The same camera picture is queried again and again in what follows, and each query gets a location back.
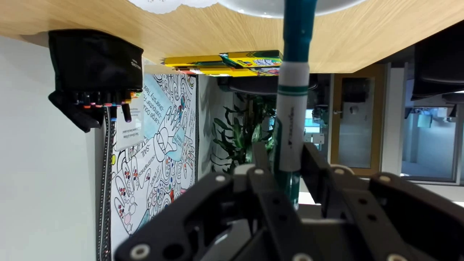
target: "wooden shelf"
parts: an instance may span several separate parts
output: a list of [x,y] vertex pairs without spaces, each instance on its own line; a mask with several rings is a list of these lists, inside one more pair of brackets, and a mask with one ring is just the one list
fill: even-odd
[[[313,73],[354,73],[464,19],[458,0],[365,0],[316,19]],[[281,20],[233,13],[219,4],[146,13],[127,0],[1,0],[0,35],[46,42],[51,29],[98,29],[139,45],[143,57],[281,49]]]

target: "teal marker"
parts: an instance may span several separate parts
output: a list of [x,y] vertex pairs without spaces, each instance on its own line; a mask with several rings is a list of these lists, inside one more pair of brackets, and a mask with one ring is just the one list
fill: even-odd
[[285,0],[284,58],[278,74],[277,119],[280,142],[275,178],[298,206],[304,113],[309,91],[309,44],[313,35],[316,0]]

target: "colorful drawing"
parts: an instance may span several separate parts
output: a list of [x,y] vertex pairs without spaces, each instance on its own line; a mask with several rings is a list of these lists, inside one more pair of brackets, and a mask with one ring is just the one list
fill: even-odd
[[196,78],[145,75],[143,81],[145,138],[111,157],[113,251],[196,180]]

